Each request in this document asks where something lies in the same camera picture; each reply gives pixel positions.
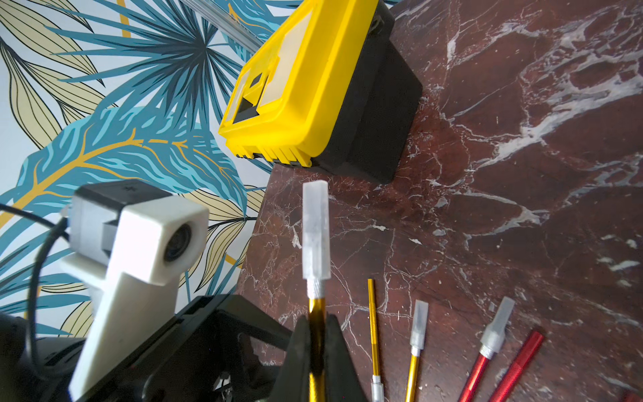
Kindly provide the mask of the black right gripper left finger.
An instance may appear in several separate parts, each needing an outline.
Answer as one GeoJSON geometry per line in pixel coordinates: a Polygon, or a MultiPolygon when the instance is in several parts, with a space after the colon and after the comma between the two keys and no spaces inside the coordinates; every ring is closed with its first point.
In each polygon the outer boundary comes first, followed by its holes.
{"type": "Polygon", "coordinates": [[[296,322],[286,358],[273,386],[269,402],[305,402],[310,399],[311,333],[306,316],[296,322]]]}

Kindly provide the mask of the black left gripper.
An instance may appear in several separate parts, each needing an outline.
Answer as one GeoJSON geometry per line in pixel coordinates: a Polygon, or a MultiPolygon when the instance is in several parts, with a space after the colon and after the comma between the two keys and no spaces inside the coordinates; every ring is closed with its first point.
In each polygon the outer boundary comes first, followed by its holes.
{"type": "MultiPolygon", "coordinates": [[[[27,350],[28,324],[1,316],[1,399],[70,401],[74,373],[85,373],[85,338],[38,338],[27,350]]],[[[200,296],[110,368],[82,401],[257,401],[280,373],[264,366],[253,341],[286,350],[291,330],[239,295],[200,296]]]]}

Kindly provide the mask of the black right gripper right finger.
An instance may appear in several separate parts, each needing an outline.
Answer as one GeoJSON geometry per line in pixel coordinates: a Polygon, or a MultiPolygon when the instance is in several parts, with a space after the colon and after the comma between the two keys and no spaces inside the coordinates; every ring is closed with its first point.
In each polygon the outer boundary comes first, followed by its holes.
{"type": "Polygon", "coordinates": [[[326,401],[366,402],[338,318],[328,314],[324,352],[326,401]]]}

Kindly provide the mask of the gold carving knife capped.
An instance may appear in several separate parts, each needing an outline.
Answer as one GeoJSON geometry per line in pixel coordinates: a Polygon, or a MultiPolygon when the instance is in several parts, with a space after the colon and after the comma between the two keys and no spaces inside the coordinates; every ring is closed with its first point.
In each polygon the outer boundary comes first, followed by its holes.
{"type": "Polygon", "coordinates": [[[411,359],[405,392],[405,402],[415,401],[417,379],[420,368],[420,355],[425,346],[428,316],[429,304],[425,301],[416,300],[410,335],[411,359]]]}

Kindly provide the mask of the translucent white knife cap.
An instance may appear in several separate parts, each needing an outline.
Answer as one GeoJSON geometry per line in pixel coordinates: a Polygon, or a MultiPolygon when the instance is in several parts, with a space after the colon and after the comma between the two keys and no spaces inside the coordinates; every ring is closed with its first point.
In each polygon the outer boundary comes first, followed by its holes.
{"type": "Polygon", "coordinates": [[[328,182],[304,183],[302,207],[303,278],[328,280],[331,278],[328,182]]]}

